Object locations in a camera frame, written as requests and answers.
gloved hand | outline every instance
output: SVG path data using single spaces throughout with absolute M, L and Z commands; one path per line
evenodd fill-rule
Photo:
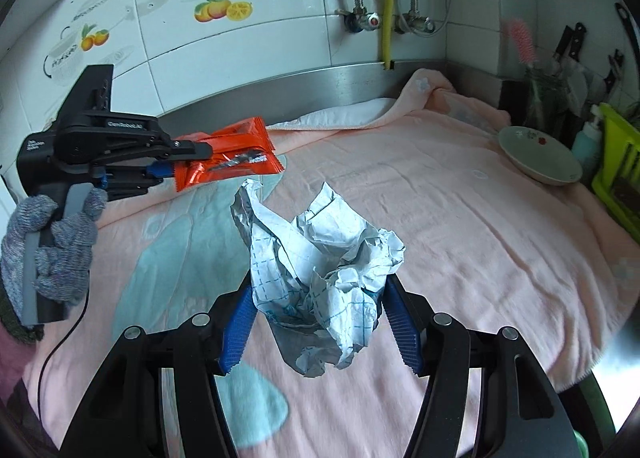
M 89 286 L 87 271 L 92 261 L 92 245 L 98 236 L 95 221 L 106 202 L 107 193 L 94 188 L 87 195 L 82 212 L 52 223 L 56 246 L 41 247 L 35 255 L 37 277 L 34 287 L 39 294 L 73 305 L 84 297 Z M 56 207 L 48 196 L 28 197 L 9 219 L 2 240 L 0 267 L 6 294 L 18 317 L 22 313 L 25 235 L 42 230 Z

white crumpled paper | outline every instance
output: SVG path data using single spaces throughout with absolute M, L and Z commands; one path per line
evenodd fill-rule
M 396 234 L 377 229 L 326 183 L 287 222 L 246 180 L 231 206 L 250 252 L 254 304 L 269 320 L 285 362 L 305 377 L 346 368 L 378 324 L 386 276 L 404 260 Z

white ceramic bowl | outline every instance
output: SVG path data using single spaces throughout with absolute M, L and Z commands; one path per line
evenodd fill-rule
M 582 177 L 580 163 L 571 150 L 542 131 L 511 126 L 500 130 L 498 141 L 515 166 L 534 180 L 566 185 Z

yellow hose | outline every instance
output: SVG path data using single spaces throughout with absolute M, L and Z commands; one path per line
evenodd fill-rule
M 382 60 L 385 70 L 391 69 L 391 29 L 394 21 L 394 0 L 385 0 L 382 15 Z

silver bolt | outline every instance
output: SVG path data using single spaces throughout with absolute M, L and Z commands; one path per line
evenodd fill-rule
M 433 321 L 440 326 L 449 326 L 451 324 L 451 316 L 448 313 L 439 312 L 433 316 Z
M 510 341 L 514 341 L 514 340 L 516 340 L 518 338 L 518 331 L 515 328 L 511 327 L 511 326 L 505 326 L 502 329 L 502 336 L 505 339 L 508 339 Z
M 137 339 L 140 337 L 140 328 L 137 326 L 129 326 L 126 330 L 124 330 L 124 338 L 129 339 L 130 341 L 133 339 Z
M 199 313 L 193 316 L 193 319 L 191 319 L 191 323 L 194 326 L 206 326 L 209 323 L 209 316 L 205 313 Z

